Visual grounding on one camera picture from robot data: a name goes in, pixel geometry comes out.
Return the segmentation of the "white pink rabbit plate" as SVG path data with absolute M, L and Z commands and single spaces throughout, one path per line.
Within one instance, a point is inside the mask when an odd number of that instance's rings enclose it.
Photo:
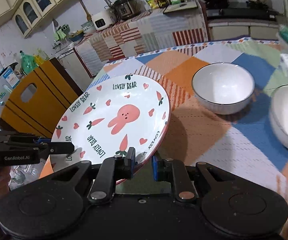
M 68 154 L 52 154 L 57 172 L 82 160 L 101 164 L 135 148 L 135 170 L 156 152 L 168 129 L 171 106 L 157 81 L 129 74 L 94 85 L 72 103 L 56 124 L 53 142 L 70 142 Z

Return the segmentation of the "yellow wooden chair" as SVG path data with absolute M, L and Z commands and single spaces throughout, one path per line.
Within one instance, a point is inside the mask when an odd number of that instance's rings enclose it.
M 14 88 L 3 107 L 0 128 L 51 138 L 80 95 L 82 90 L 56 58 L 45 61 Z

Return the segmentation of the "colourful patchwork tablecloth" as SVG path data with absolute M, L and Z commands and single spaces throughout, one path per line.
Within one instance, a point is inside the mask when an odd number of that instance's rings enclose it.
M 159 148 L 163 157 L 189 165 L 206 161 L 276 191 L 288 203 L 288 150 L 272 132 L 268 118 L 273 90 L 287 83 L 279 58 L 280 47 L 273 41 L 245 37 L 199 43 L 108 63 L 92 85 L 129 70 L 158 81 L 171 103 L 171 121 Z M 251 103 L 239 113 L 216 115 L 193 94 L 194 73 L 215 62 L 238 64 L 255 79 Z M 288 220 L 282 236 L 288 239 Z

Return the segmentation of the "green plastic bag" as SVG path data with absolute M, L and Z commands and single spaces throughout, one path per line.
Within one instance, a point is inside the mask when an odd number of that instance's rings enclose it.
M 28 75 L 35 68 L 38 67 L 34 57 L 32 55 L 25 54 L 22 50 L 20 51 L 21 55 L 21 68 L 24 74 Z

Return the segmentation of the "patchwork covered counter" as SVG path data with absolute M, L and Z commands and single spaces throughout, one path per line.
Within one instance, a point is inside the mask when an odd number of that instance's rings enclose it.
M 95 76 L 112 61 L 146 52 L 208 41 L 199 8 L 164 13 L 145 11 L 85 38 L 75 47 L 83 65 Z

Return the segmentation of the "white toaster appliance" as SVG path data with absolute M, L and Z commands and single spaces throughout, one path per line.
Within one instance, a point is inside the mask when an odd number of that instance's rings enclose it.
M 107 29 L 116 23 L 116 15 L 110 8 L 92 15 L 91 19 L 97 31 Z

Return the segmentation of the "black pressure cooker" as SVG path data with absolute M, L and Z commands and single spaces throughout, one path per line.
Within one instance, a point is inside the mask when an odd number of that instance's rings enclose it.
M 120 16 L 120 19 L 126 21 L 139 14 L 137 9 L 137 0 L 116 0 L 114 7 Z

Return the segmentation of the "grey cutting board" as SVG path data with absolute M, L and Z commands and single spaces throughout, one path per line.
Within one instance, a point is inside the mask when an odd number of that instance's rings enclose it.
M 163 14 L 168 14 L 171 12 L 181 11 L 181 10 L 188 10 L 188 9 L 196 9 L 198 5 L 196 1 L 189 1 L 179 4 L 169 5 L 164 11 Z

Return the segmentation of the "yellow snack packet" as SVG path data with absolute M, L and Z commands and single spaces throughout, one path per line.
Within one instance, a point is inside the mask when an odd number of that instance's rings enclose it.
M 158 9 L 160 8 L 157 0 L 145 0 L 147 4 L 150 6 L 151 9 Z

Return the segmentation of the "black gas stove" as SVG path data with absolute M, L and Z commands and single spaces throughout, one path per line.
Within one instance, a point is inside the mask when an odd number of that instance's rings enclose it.
M 206 15 L 208 20 L 249 19 L 276 22 L 279 12 L 262 3 L 231 2 L 224 7 L 206 7 Z

